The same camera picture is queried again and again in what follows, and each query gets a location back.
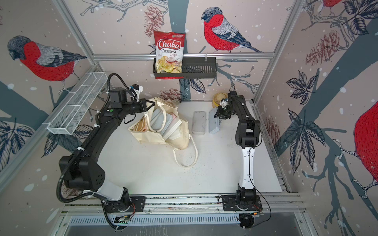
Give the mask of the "light blue pencil case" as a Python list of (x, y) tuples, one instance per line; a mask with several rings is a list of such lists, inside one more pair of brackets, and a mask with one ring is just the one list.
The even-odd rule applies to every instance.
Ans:
[(220, 130), (220, 120), (218, 117), (215, 117), (218, 108), (215, 107), (209, 112), (209, 133), (215, 134)]

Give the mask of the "cream canvas tote bag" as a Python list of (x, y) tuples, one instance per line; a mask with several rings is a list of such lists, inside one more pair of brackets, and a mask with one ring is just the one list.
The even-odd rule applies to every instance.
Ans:
[[(188, 121), (179, 116), (179, 99), (154, 97), (146, 102), (151, 103), (152, 107), (143, 112), (143, 117), (129, 128), (129, 132), (140, 143), (171, 146), (177, 165), (184, 169), (192, 168), (198, 161), (198, 149), (189, 132)], [(183, 165), (178, 161), (176, 151), (186, 149), (189, 142), (193, 143), (195, 149), (194, 161), (190, 165)]]

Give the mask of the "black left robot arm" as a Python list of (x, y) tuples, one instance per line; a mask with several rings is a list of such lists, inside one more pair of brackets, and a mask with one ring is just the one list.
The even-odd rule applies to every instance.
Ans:
[(127, 116), (136, 117), (155, 106), (155, 102), (139, 97), (141, 89), (134, 84), (108, 91), (107, 99), (96, 115), (93, 130), (77, 150), (59, 161), (61, 176), (56, 196), (60, 202), (71, 203), (90, 196), (100, 199), (104, 210), (136, 211), (129, 191), (107, 179), (98, 158), (112, 133), (126, 122)]

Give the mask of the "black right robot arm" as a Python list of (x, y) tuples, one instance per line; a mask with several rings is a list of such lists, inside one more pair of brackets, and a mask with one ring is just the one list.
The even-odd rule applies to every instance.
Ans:
[(238, 95), (235, 90), (229, 91), (227, 98), (220, 101), (215, 113), (209, 117), (228, 120), (233, 115), (238, 118), (235, 142), (242, 150), (243, 169), (235, 197), (226, 200), (224, 210), (261, 211), (261, 201), (253, 178), (253, 159), (260, 142), (260, 121), (251, 115), (244, 96)]

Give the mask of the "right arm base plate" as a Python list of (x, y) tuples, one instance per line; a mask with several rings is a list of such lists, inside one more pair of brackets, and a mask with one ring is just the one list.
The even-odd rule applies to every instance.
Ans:
[(237, 200), (236, 195), (220, 195), (218, 202), (223, 211), (262, 211), (262, 204), (258, 196), (255, 201)]

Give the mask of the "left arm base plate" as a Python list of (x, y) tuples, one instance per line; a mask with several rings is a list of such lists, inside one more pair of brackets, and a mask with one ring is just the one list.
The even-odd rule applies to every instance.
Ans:
[(104, 207), (107, 213), (139, 213), (143, 212), (145, 202), (145, 196), (124, 196), (119, 201), (106, 201)]

